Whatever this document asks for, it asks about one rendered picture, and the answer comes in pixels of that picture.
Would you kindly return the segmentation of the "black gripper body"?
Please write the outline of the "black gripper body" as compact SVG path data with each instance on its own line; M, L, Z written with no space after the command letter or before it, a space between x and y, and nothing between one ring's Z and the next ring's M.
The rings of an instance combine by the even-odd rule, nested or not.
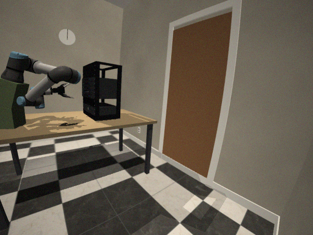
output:
M65 94L65 88L64 87L58 87L57 89L52 89L52 87L50 87L51 89L51 94L58 92L58 94Z

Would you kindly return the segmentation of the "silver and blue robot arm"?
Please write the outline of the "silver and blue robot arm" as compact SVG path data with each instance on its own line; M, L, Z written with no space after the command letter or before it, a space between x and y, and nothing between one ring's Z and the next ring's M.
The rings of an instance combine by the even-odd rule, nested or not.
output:
M35 106L36 109L45 107L44 95L51 95L50 87L54 84L61 81L77 84L81 80L81 75L77 70L67 66L55 67L47 65L41 61L29 58L28 55L14 51L9 55L6 69L1 74L1 78L23 84L24 71L47 74L35 87L31 87L25 96L19 96L17 98L17 104L19 106Z

